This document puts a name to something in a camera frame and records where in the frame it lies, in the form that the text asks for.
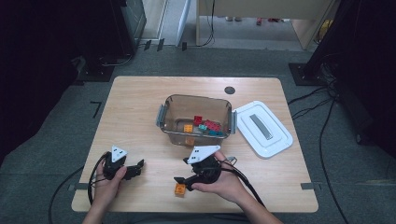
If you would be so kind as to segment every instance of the wooden tabletop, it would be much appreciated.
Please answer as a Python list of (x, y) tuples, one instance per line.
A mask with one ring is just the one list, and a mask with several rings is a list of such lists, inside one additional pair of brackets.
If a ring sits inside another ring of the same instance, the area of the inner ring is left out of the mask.
[[(227, 94), (226, 87), (234, 87)], [(235, 156), (237, 167), (247, 176), (271, 212), (316, 212), (318, 202), (300, 143), (294, 129), (280, 81), (263, 77), (117, 77), (108, 96), (101, 121), (92, 142), (80, 183), (88, 183), (101, 155), (117, 146), (128, 151), (125, 165), (145, 160), (142, 174), (123, 181), (110, 211), (119, 212), (241, 212), (219, 196), (197, 190), (175, 196), (174, 176), (194, 175), (183, 158), (190, 147), (171, 144), (169, 137), (155, 125), (160, 105), (172, 94), (207, 96), (228, 100), (233, 109), (252, 101), (262, 101), (278, 117), (293, 137), (288, 149), (265, 160), (256, 156), (244, 136), (236, 131), (221, 144), (226, 156)], [(75, 211), (88, 211), (87, 190), (76, 191)]]

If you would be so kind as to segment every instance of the transparent gray plastic bin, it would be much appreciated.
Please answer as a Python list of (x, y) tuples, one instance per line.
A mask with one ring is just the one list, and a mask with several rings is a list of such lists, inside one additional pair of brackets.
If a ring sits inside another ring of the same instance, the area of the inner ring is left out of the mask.
[[(220, 135), (208, 132), (185, 133), (184, 125), (193, 125), (194, 116), (201, 116), (203, 123), (209, 119), (220, 125)], [(235, 133), (236, 114), (230, 102), (203, 96), (171, 95), (160, 105), (157, 126), (169, 135), (172, 144), (186, 147), (221, 145), (223, 139)]]

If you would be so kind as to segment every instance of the person's left hand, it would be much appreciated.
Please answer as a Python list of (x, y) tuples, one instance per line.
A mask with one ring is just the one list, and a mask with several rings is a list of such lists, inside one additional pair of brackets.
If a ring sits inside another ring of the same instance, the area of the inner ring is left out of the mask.
[(92, 205), (101, 206), (104, 209), (107, 209), (119, 191), (120, 181), (125, 176), (127, 168), (126, 166), (121, 166), (113, 179), (108, 180), (103, 175), (104, 163), (105, 159), (101, 161), (96, 169), (96, 183), (94, 185), (95, 193)]

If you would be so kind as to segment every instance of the forearm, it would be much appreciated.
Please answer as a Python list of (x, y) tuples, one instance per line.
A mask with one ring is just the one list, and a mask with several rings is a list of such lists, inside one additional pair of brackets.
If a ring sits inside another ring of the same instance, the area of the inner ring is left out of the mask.
[(100, 224), (105, 216), (106, 207), (101, 204), (93, 204), (88, 211), (87, 216), (85, 216), (83, 224)]
[(236, 204), (244, 211), (250, 223), (282, 223), (247, 192), (241, 195)]

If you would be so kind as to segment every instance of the hand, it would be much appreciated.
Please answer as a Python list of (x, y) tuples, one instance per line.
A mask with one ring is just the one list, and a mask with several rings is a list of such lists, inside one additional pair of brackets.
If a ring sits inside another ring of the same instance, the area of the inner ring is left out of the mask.
[[(214, 156), (218, 161), (224, 161), (221, 164), (222, 168), (233, 169), (231, 163), (227, 161), (224, 154), (220, 151), (215, 152)], [(221, 171), (219, 179), (213, 184), (194, 183), (191, 187), (202, 192), (216, 193), (221, 198), (232, 203), (238, 203), (241, 194), (248, 194), (238, 176), (227, 171)]]
[(120, 189), (120, 181), (123, 179), (126, 173), (126, 166), (121, 166), (121, 168), (116, 172), (113, 179), (108, 180), (103, 175), (103, 165), (105, 163), (105, 159), (101, 161), (101, 164), (98, 165), (96, 169), (96, 180), (94, 185), (94, 198), (92, 205), (99, 205), (107, 208), (111, 202), (116, 197), (119, 189)]

